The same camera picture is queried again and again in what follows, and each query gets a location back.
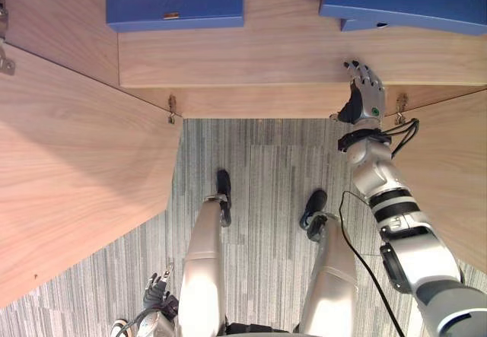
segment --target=wooden door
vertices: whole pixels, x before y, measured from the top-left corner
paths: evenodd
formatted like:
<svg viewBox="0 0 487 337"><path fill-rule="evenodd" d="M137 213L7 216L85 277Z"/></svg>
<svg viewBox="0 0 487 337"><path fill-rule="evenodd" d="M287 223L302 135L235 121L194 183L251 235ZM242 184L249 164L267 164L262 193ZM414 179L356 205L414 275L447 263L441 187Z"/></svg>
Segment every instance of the wooden door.
<svg viewBox="0 0 487 337"><path fill-rule="evenodd" d="M4 45L0 307L165 209L182 120Z"/></svg>
<svg viewBox="0 0 487 337"><path fill-rule="evenodd" d="M419 132L395 164L455 256L487 272L487 91L406 116Z"/></svg>

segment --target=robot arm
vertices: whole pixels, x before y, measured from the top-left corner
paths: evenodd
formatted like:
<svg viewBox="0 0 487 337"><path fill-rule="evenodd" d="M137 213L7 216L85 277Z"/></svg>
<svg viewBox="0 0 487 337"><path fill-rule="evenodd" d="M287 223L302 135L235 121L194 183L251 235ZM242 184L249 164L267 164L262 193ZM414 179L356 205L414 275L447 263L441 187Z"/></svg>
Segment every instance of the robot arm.
<svg viewBox="0 0 487 337"><path fill-rule="evenodd" d="M345 67L352 95L336 118L353 130L339 140L339 150L347 153L353 183L376 218L393 287L413 295L430 335L487 335L487 296L463 284L455 258L392 162L390 136L380 129L382 82L357 61Z"/></svg>

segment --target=black cable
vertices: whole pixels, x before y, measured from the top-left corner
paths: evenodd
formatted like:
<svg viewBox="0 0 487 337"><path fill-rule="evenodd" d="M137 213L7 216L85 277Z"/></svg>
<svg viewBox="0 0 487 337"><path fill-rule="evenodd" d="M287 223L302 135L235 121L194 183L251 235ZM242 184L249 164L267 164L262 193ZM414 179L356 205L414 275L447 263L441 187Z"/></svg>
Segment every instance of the black cable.
<svg viewBox="0 0 487 337"><path fill-rule="evenodd" d="M411 139L414 138L416 133L418 133L419 130L419 120L417 119L412 119L411 125L408 127L408 132L406 135L404 135L403 139L399 142L399 144L394 148L394 150L391 153L391 158L394 158L396 154L411 141Z"/></svg>
<svg viewBox="0 0 487 337"><path fill-rule="evenodd" d="M401 135L405 134L404 137L399 141L398 145L394 148L394 150L391 153L391 158L394 158L397 153L411 140L414 138L416 133L419 130L419 120L416 118L413 118L409 120L408 122L405 122L403 124L400 124L394 128L382 131L382 134L384 135L389 135L389 136L395 136L395 135Z"/></svg>
<svg viewBox="0 0 487 337"><path fill-rule="evenodd" d="M120 329L120 331L118 331L118 333L115 335L115 337L120 337L122 335L122 333L124 333L127 329L129 329L130 327L132 327L134 324L140 324L140 322L147 316L149 315L150 313L153 313L153 312L159 312L161 310L159 309L156 309L156 308L148 308L148 309L145 309L143 310L142 312L140 312L138 314L138 316L136 318L134 318L132 321L128 322L127 324L124 325L124 327L122 327Z"/></svg>
<svg viewBox="0 0 487 337"><path fill-rule="evenodd" d="M343 207L343 202L345 200L345 193L346 192L348 194L350 194L350 195L353 195L355 198L357 198L358 200L360 200L361 202L363 202L364 204L366 204L366 206L368 207L368 203L366 201L364 201L360 196L357 196L356 194L354 194L353 192L350 192L348 190L345 190L342 193L342 201L340 202L339 214L340 214L340 223L342 225L342 235L343 235L343 238L345 239L345 242L349 245L350 250L352 250L352 252L357 256L357 258L361 262L361 264L365 267L365 269L367 270L368 274L370 275L372 281L374 282L375 288L379 292L380 298L382 299L382 302L384 303L384 306L386 307L387 312L389 313L389 317L391 318L391 320L393 321L394 326L396 327L397 334L400 337L405 337L404 336L404 332L401 329L401 326L397 322L396 316L394 316L393 310L390 308L389 301L387 300L386 295L384 294L384 292L382 290L382 287L379 284L379 281L376 279L376 277L374 275L374 272L371 270L371 268L365 262L365 260L362 258L362 256L360 256L360 253L358 253L358 251L353 247L353 245L350 243L349 239L346 236L345 227L343 225L343 215L342 215L342 207Z"/></svg>

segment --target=cabinet hinge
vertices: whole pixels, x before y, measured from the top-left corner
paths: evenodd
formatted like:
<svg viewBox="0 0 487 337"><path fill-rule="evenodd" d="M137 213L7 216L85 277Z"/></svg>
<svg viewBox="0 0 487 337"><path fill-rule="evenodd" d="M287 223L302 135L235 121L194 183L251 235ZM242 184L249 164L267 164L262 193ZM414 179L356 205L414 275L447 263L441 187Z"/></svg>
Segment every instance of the cabinet hinge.
<svg viewBox="0 0 487 337"><path fill-rule="evenodd" d="M396 99L396 125L400 126L406 122L406 117L403 115L404 111L406 111L406 104L408 103L409 98L408 95L405 93L399 94Z"/></svg>
<svg viewBox="0 0 487 337"><path fill-rule="evenodd" d="M8 29L8 10L5 5L5 0L0 0L0 72L14 75L15 62L7 58L3 50L3 42L5 42L5 34Z"/></svg>
<svg viewBox="0 0 487 337"><path fill-rule="evenodd" d="M174 95L169 95L169 99L167 99L167 105L169 106L169 117L167 118L167 122L170 124L174 124L176 122L176 97Z"/></svg>

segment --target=gray carpet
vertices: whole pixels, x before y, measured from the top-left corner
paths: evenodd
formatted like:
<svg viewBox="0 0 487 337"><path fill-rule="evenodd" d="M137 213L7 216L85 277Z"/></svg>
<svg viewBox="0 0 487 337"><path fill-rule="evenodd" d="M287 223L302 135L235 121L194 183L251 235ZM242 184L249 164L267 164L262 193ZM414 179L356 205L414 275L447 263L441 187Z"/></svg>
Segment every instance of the gray carpet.
<svg viewBox="0 0 487 337"><path fill-rule="evenodd" d="M152 272L175 263L171 289L180 292L183 257L214 173L232 179L233 223L223 230L230 321L291 330L299 320L317 250L298 227L318 186L336 212L345 189L355 191L336 141L347 127L328 120L186 120L167 210L52 281L0 310L0 335L108 336L112 321L133 318ZM380 239L368 209L345 201L352 242L365 255L407 336L424 335L412 298L392 290L378 256ZM468 285L487 291L487 277L462 264ZM357 336L395 335L361 265Z"/></svg>

